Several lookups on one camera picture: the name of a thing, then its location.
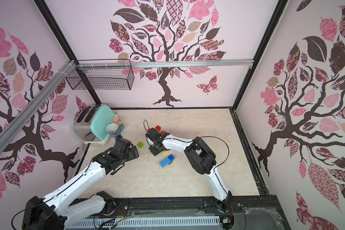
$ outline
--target butterfly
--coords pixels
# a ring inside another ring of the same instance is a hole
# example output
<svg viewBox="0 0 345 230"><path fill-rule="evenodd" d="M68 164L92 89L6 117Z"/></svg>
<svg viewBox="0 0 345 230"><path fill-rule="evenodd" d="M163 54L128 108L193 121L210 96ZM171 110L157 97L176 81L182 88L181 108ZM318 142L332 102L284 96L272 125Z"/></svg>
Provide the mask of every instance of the butterfly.
<svg viewBox="0 0 345 230"><path fill-rule="evenodd" d="M214 76L211 80L210 83L208 85L206 84L199 84L197 85L198 88L202 89L204 93L206 93L208 95L208 92L210 92L211 90L216 90L217 89L217 75Z"/></svg>

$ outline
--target aluminum rail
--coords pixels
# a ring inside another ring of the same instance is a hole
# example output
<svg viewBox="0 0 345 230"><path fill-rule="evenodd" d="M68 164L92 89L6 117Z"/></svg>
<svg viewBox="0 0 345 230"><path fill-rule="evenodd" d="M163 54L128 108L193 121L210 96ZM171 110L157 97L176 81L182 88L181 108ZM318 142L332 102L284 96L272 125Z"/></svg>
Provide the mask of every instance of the aluminum rail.
<svg viewBox="0 0 345 230"><path fill-rule="evenodd" d="M30 120L33 114L40 108L43 102L50 96L55 88L69 75L76 64L74 61L68 61L51 78L44 88L30 101L24 109L14 118L12 122L0 133L0 154L5 150L9 143L21 131L23 126Z"/></svg>
<svg viewBox="0 0 345 230"><path fill-rule="evenodd" d="M87 60L90 61L105 61L105 60ZM85 63L86 61L79 61L83 63L78 64L78 68L82 67L113 67L126 66L130 67L128 62L113 62L113 63ZM202 61L175 61L175 62L132 62L132 68L155 68L155 67L191 67L191 66L251 66L252 59L233 59L233 60L202 60Z"/></svg>

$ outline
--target dark brown leaf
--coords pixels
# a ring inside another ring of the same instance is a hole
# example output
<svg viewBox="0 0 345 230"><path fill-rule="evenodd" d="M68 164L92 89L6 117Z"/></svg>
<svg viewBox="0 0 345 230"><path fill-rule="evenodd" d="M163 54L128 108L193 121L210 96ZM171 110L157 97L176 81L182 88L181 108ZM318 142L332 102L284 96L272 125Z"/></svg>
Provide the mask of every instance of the dark brown leaf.
<svg viewBox="0 0 345 230"><path fill-rule="evenodd" d="M322 38L309 36L304 38L308 42L308 56L313 60L325 62L327 57L327 47Z"/></svg>

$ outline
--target blue lego brick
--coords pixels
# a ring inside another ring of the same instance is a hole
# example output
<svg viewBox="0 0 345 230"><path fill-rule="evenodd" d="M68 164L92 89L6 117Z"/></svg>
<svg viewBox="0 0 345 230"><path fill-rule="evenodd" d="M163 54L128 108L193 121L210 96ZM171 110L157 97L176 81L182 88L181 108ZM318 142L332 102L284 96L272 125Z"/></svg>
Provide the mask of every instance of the blue lego brick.
<svg viewBox="0 0 345 230"><path fill-rule="evenodd" d="M174 159L174 156L170 154L170 156L160 162L161 167L164 168L166 165L170 165Z"/></svg>

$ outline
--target pink wall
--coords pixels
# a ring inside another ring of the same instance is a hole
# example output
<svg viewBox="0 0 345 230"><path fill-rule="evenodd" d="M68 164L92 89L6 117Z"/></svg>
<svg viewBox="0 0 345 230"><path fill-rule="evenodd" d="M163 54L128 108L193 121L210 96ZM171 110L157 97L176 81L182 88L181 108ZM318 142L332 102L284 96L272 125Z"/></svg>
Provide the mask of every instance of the pink wall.
<svg viewBox="0 0 345 230"><path fill-rule="evenodd" d="M345 0L290 1L240 120L292 229L345 229Z"/></svg>
<svg viewBox="0 0 345 230"><path fill-rule="evenodd" d="M0 1L0 132L67 61L33 1ZM92 102L87 91L60 84L0 155L0 229L10 229L8 219L33 196L73 176L85 148L72 131L77 96Z"/></svg>

